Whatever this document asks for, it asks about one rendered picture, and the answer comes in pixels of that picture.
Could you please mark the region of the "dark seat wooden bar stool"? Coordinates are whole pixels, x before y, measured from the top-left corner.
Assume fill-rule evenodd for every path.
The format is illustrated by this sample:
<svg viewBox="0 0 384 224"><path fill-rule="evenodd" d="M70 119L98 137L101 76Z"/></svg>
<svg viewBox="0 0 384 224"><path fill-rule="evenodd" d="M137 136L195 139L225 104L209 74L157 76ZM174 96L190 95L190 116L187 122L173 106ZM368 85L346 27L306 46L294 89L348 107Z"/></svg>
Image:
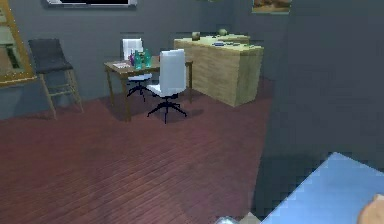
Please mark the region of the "dark seat wooden bar stool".
<svg viewBox="0 0 384 224"><path fill-rule="evenodd" d="M32 39L28 41L28 45L30 47L35 65L35 72L39 76L42 83L53 118L57 118L56 109L53 103L53 98L55 96L71 94L80 110L84 111L75 77L74 67L66 59L60 40L57 38ZM48 86L45 76L59 71L64 73L66 83L56 86Z"/></svg>

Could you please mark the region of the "blue bed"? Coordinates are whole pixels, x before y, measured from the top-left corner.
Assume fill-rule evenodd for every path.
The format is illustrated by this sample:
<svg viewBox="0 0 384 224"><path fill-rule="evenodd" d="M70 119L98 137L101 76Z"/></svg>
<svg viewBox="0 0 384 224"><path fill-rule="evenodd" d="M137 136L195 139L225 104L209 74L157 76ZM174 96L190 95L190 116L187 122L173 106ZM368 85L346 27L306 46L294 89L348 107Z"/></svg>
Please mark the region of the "blue bed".
<svg viewBox="0 0 384 224"><path fill-rule="evenodd" d="M334 152L261 224L357 224L376 194L384 195L384 173Z"/></svg>

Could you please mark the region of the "silver framed television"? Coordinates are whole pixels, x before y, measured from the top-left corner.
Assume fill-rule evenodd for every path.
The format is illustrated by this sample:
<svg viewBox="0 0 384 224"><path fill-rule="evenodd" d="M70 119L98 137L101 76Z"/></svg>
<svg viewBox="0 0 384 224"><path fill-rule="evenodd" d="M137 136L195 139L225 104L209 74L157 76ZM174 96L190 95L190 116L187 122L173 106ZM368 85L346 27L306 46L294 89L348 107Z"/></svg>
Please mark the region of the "silver framed television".
<svg viewBox="0 0 384 224"><path fill-rule="evenodd" d="M138 0L43 0L56 8L136 8Z"/></svg>

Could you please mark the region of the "white swivel office chair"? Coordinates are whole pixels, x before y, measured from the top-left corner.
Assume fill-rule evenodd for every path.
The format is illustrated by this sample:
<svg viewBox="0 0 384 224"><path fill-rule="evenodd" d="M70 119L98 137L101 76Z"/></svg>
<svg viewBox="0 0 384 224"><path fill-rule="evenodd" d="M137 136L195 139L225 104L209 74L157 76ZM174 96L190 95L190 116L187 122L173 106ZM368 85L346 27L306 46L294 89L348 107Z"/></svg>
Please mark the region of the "white swivel office chair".
<svg viewBox="0 0 384 224"><path fill-rule="evenodd" d="M164 123L167 123L167 115L170 108L180 112L184 116L187 113L180 108L179 103L170 102L176 99L180 93L186 90L186 56L183 49L162 51L160 53L159 83L148 85L147 89L160 97L162 102L152 109L147 116L165 109Z"/></svg>
<svg viewBox="0 0 384 224"><path fill-rule="evenodd" d="M129 55L134 54L135 50L138 50L140 53L143 51L143 43L141 38L123 39L122 45L123 45L123 57L125 60L129 60ZM128 78L128 83L129 84L135 83L135 86L129 89L128 96L131 96L134 92L139 92L139 94L142 97L144 97L143 91L146 90L144 83L149 81L151 78L152 78L151 73L130 76Z"/></svg>

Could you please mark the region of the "orange framed wall picture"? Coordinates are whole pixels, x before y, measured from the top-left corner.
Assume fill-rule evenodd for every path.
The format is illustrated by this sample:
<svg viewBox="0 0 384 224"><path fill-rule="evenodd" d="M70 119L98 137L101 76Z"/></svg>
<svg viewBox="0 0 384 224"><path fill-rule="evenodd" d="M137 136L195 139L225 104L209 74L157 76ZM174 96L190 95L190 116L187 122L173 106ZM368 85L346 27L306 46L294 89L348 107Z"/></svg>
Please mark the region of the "orange framed wall picture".
<svg viewBox="0 0 384 224"><path fill-rule="evenodd" d="M289 13L292 0L254 0L252 11L256 13Z"/></svg>

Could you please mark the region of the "brown wooden table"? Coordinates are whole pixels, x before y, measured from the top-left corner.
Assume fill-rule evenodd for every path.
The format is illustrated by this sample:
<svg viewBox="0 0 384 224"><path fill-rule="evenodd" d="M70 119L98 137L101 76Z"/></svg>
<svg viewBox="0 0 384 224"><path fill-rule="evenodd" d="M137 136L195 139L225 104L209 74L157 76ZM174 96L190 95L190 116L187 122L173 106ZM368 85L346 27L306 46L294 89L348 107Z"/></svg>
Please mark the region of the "brown wooden table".
<svg viewBox="0 0 384 224"><path fill-rule="evenodd" d="M118 80L120 81L120 84L122 86L122 92L127 95L127 87L126 87L126 80L129 77L141 75L144 73L151 73L151 72L159 72L160 71L160 62L159 62L159 56L153 56L151 58L152 66L149 68L143 67L141 70L137 70L134 67L126 67L126 68L117 68L115 66L116 61L113 62L106 62L104 64L104 70L106 72L107 77L107 83L109 88L109 94L110 94L110 103L112 106L115 105L115 94L113 92L112 82L111 82L111 75L114 74ZM189 102L192 102L192 77L193 77L193 60L190 58L185 59L185 67L188 71L188 87L189 87Z"/></svg>

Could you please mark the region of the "light wooden cabinet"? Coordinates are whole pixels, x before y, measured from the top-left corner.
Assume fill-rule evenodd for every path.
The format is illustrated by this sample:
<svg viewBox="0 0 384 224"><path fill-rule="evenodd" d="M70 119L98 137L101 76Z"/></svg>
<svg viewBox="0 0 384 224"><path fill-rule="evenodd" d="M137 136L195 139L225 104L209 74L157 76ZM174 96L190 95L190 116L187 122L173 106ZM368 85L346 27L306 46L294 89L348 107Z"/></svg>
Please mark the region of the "light wooden cabinet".
<svg viewBox="0 0 384 224"><path fill-rule="evenodd" d="M213 46L224 41L225 46ZM193 60L192 89L232 107L256 98L264 48L249 43L245 35L205 36L174 40Z"/></svg>

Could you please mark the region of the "tan round cushion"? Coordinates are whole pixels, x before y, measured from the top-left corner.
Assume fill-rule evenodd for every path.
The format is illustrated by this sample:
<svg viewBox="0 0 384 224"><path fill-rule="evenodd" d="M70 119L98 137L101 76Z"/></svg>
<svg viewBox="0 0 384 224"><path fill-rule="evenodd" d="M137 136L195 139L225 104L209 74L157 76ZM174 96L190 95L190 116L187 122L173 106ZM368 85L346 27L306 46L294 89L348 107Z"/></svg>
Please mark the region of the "tan round cushion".
<svg viewBox="0 0 384 224"><path fill-rule="evenodd" d="M360 212L357 224L384 224L384 195L377 194Z"/></svg>

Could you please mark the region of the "grey rounded object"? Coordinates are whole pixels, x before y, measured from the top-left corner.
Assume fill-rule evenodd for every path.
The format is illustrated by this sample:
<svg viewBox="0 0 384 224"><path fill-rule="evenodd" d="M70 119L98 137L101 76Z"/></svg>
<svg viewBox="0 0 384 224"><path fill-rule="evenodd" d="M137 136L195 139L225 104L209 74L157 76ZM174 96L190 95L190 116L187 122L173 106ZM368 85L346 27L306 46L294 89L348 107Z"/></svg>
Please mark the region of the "grey rounded object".
<svg viewBox="0 0 384 224"><path fill-rule="evenodd" d="M214 224L240 224L239 221L229 216L219 217Z"/></svg>

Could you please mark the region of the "gold framed mirror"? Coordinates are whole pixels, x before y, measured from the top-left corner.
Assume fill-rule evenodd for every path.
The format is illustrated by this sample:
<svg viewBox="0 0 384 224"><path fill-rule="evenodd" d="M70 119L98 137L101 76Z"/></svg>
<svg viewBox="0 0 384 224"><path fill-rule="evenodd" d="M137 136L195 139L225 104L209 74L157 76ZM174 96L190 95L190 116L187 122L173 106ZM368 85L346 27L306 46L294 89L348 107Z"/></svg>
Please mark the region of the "gold framed mirror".
<svg viewBox="0 0 384 224"><path fill-rule="evenodd" d="M35 80L9 0L0 0L0 88Z"/></svg>

